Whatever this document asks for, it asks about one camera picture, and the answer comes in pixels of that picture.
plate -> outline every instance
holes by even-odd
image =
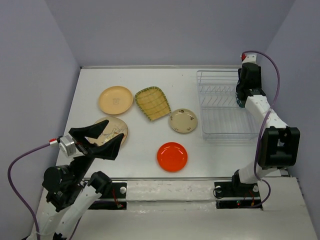
[[[171,113],[169,124],[178,133],[187,134],[196,129],[198,119],[192,111],[180,108]]]
[[[157,86],[150,86],[137,92],[134,96],[136,104],[150,120],[159,119],[169,113],[171,108],[164,92]]]
[[[128,136],[127,124],[121,119],[113,116],[106,116],[106,117],[100,118],[95,122],[95,124],[100,123],[104,120],[109,120],[109,123],[103,130],[102,134],[97,139],[89,137],[88,138],[89,142],[91,144],[97,144],[98,146],[101,146],[106,142],[108,142],[109,140],[113,139],[115,136],[119,134],[124,134],[123,139],[121,141],[121,145],[122,145]]]
[[[127,111],[133,101],[134,97],[129,89],[124,86],[112,86],[100,94],[98,103],[104,113],[117,115]]]
[[[164,170],[178,172],[187,164],[188,154],[179,143],[167,142],[159,148],[156,158]]]

black bracket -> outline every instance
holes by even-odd
[[[300,131],[296,127],[266,128],[261,138],[257,163],[264,170],[295,165],[299,140]]]
[[[254,197],[260,197],[259,192],[255,192],[253,189],[255,184],[246,184],[242,187],[234,187],[231,181],[216,181],[214,182],[213,195],[215,198],[244,198],[245,196],[250,197],[249,191],[253,194]]]
[[[117,199],[126,199],[126,196],[127,196],[127,192],[125,193],[121,193],[120,192],[120,188],[126,188],[127,189],[127,183],[126,182],[112,182],[112,189],[114,189],[114,194],[115,194],[115,197]],[[112,194],[111,191],[109,192],[104,192],[104,194],[102,194],[102,196],[100,197],[101,199],[113,199],[114,196]]]
[[[235,88],[237,103],[244,108],[247,97],[254,95],[265,96],[262,90],[261,67],[252,62],[242,64],[238,69],[238,83]]]
[[[96,194],[105,194],[110,192],[110,189],[112,188],[112,180],[102,171],[98,171],[92,174],[88,181],[88,186],[92,186],[95,189]]]

floral pattern plate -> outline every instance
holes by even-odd
[[[89,142],[91,144],[97,144],[98,146],[101,146],[106,142],[108,142],[109,140],[113,139],[115,136],[119,134],[124,134],[121,142],[121,145],[122,145],[128,136],[127,124],[121,119],[113,116],[106,116],[106,117],[100,118],[98,121],[95,122],[95,124],[100,123],[104,120],[109,120],[109,123],[103,130],[102,134],[97,139],[89,137],[88,139]]]
[[[198,119],[189,109],[180,108],[171,113],[169,124],[178,133],[187,134],[196,129]]]

yellow plate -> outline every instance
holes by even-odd
[[[187,134],[196,129],[198,119],[192,111],[180,108],[171,113],[169,124],[178,133]]]
[[[104,90],[98,100],[100,109],[106,114],[117,115],[127,111],[134,97],[124,86],[112,86]]]
[[[157,86],[142,89],[136,93],[134,99],[150,121],[171,113],[171,108],[164,92]]]
[[[101,146],[106,142],[108,142],[109,140],[113,139],[115,136],[119,134],[124,134],[124,137],[122,138],[122,141],[121,141],[121,145],[122,145],[128,136],[128,126],[126,125],[126,123],[119,118],[116,118],[113,116],[106,116],[106,117],[100,118],[94,124],[100,123],[104,120],[109,120],[109,123],[103,130],[102,134],[97,139],[89,137],[89,142],[91,144],[97,144],[98,146]]]

screw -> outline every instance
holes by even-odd
[[[222,187],[221,187],[221,186],[216,186],[214,190],[215,190],[215,192],[216,192],[217,194],[222,193]]]
[[[125,194],[127,192],[127,189],[125,186],[120,187],[120,193]]]
[[[252,191],[254,191],[255,193],[259,192],[259,187],[257,185],[254,185]]]

